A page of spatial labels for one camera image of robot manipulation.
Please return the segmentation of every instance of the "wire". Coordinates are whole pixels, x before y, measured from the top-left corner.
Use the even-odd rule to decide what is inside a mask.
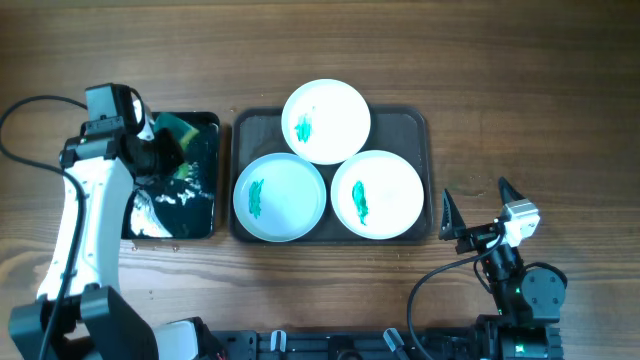
[[[55,331],[56,322],[60,317],[60,311],[62,310],[62,302],[64,300],[64,296],[67,293],[67,289],[69,288],[69,282],[71,281],[71,277],[73,276],[72,272],[75,266],[76,255],[78,253],[78,245],[80,244],[80,232],[82,230],[82,223],[83,223],[84,213],[85,213],[85,195],[82,189],[82,185],[80,185],[78,180],[76,180],[76,178],[69,175],[62,169],[58,169],[51,165],[39,163],[37,161],[25,159],[20,156],[14,155],[9,150],[7,150],[7,148],[5,148],[4,144],[2,143],[1,131],[2,131],[2,126],[4,125],[4,122],[7,119],[7,117],[9,117],[9,115],[11,115],[11,113],[13,113],[20,106],[28,104],[30,102],[39,101],[39,100],[63,101],[72,105],[79,106],[85,110],[87,109],[87,106],[81,102],[68,99],[65,97],[61,97],[61,96],[40,95],[40,96],[33,96],[33,97],[26,98],[24,100],[18,101],[17,103],[13,104],[7,111],[5,111],[5,113],[2,114],[2,117],[0,117],[0,151],[4,154],[4,156],[8,157],[13,161],[19,162],[21,164],[33,166],[38,169],[51,171],[67,178],[67,180],[69,180],[69,182],[76,189],[76,195],[78,200],[78,218],[76,220],[75,229],[73,230],[73,238],[71,239],[71,249],[69,251],[69,256],[67,257],[67,265],[64,269],[64,272],[62,273],[62,283],[60,285],[60,290],[58,291],[58,297],[56,298],[56,303],[53,306],[51,318],[49,319],[47,328],[44,332],[44,338],[42,339],[42,345],[40,347],[40,355],[38,356],[40,360],[44,360],[47,357],[47,351],[49,350],[49,343],[51,342],[51,336]]]
[[[494,252],[498,246],[500,246],[502,244],[502,241],[504,240],[504,236],[500,236],[500,239],[498,239],[498,241],[491,246],[486,252],[484,252],[483,254],[478,254],[466,259],[462,259],[456,262],[452,262],[451,264],[447,264],[444,266],[441,266],[435,270],[433,270],[432,272],[428,273],[427,275],[425,275],[422,279],[420,279],[416,285],[413,287],[413,290],[411,290],[411,294],[409,295],[409,301],[407,303],[407,325],[409,326],[409,333],[411,334],[411,338],[413,339],[413,342],[416,345],[416,348],[418,348],[418,350],[420,350],[420,352],[425,356],[425,358],[427,358],[428,360],[434,360],[433,357],[431,357],[431,355],[429,355],[429,353],[427,352],[427,350],[425,350],[425,348],[422,346],[422,344],[420,343],[420,341],[418,340],[418,337],[416,336],[416,332],[413,329],[413,320],[411,320],[411,308],[413,307],[413,299],[415,298],[416,294],[418,293],[418,290],[420,289],[420,286],[422,286],[422,284],[426,283],[429,279],[431,279],[433,276],[447,271],[449,269],[452,269],[454,267],[458,267],[460,265],[464,265],[464,264],[468,264],[470,262],[474,262],[477,260],[482,260],[485,257],[491,255],[492,252]]]
[[[489,294],[491,294],[491,288],[489,287],[489,285],[487,285],[486,282],[484,282],[484,279],[482,278],[482,276],[480,276],[480,273],[478,272],[478,262],[480,260],[476,260],[473,262],[473,272],[476,274],[476,277],[478,278],[478,281],[480,281],[480,284],[482,285],[482,287],[487,290],[487,292]]]

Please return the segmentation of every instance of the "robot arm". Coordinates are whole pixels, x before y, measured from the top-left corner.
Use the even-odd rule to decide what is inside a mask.
[[[469,343],[475,358],[562,359],[560,332],[550,325],[560,321],[567,278],[546,263],[524,266],[518,246],[538,226],[538,209],[506,179],[500,178],[498,186],[503,202],[500,216],[473,228],[465,226],[449,192],[442,194],[439,237],[457,240],[458,254],[485,254],[503,238],[481,261],[499,315],[480,315],[469,332]]]
[[[25,359],[39,356],[67,261],[74,261],[73,276],[62,298],[60,320],[53,324],[47,359],[191,360],[224,354],[199,318],[151,330],[119,294],[118,253],[134,179],[169,175],[184,161],[182,148],[168,130],[151,132],[141,101],[136,116],[132,92],[137,95],[134,89],[115,84],[87,89],[89,121],[60,153],[63,170],[82,186],[86,210],[73,258],[78,200],[65,178],[58,240],[38,300],[13,309],[9,322],[11,337]],[[78,321],[84,322],[90,336],[69,341],[64,334],[73,332]]]
[[[65,296],[80,295],[88,286],[110,286],[120,291],[118,251],[123,214],[133,191],[133,177],[119,158],[81,160],[66,171],[82,184],[87,211],[75,261],[76,276]],[[37,296],[46,296],[49,301],[58,297],[78,212],[75,188],[66,178],[64,181],[65,200],[58,241]]]

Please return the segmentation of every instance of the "green paint stroke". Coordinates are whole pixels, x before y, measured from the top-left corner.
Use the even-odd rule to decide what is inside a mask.
[[[364,198],[364,185],[362,181],[358,181],[353,185],[351,196],[353,197],[353,202],[356,204],[356,209],[358,209],[360,222],[366,226],[367,224],[364,223],[364,217],[369,214],[369,208],[367,207],[367,199]]]
[[[294,128],[298,134],[298,141],[307,142],[311,136],[311,115],[304,114],[298,117],[298,125]]]
[[[262,191],[262,184],[264,179],[260,182],[254,181],[249,188],[249,213],[257,219],[260,216],[260,192]]]

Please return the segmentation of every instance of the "white bowl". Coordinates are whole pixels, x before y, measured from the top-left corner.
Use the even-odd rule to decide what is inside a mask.
[[[319,165],[355,155],[369,137],[371,114],[348,84],[322,79],[299,87],[282,111],[282,134],[298,156]]]
[[[247,166],[233,190],[240,224],[266,241],[297,239],[318,223],[327,190],[318,170],[288,153],[258,158]]]
[[[424,189],[416,170],[400,156],[365,151],[345,161],[336,172],[331,204],[352,232],[374,240],[389,239],[416,222]]]

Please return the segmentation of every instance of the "wooden table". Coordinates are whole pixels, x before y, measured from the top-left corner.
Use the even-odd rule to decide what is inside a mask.
[[[0,108],[37,94],[84,100],[86,87],[117,82],[152,109],[213,111],[231,124],[317,78],[346,81],[371,103],[412,105],[428,121],[436,195],[448,187],[468,225],[498,213],[500,176],[540,208],[521,253],[570,279],[566,358],[637,358],[637,3],[262,2],[0,10]],[[55,164],[85,120],[65,104],[29,105],[3,141]],[[9,359],[18,356],[9,312],[44,278],[63,191],[54,175],[5,157],[0,167],[0,358]],[[440,212],[438,200],[436,224]],[[122,241],[122,293],[152,326],[201,316],[220,330],[406,328],[414,283],[459,259],[436,234],[409,247],[248,246],[225,224],[207,240]],[[462,326],[495,312],[465,266],[423,287],[415,322]]]

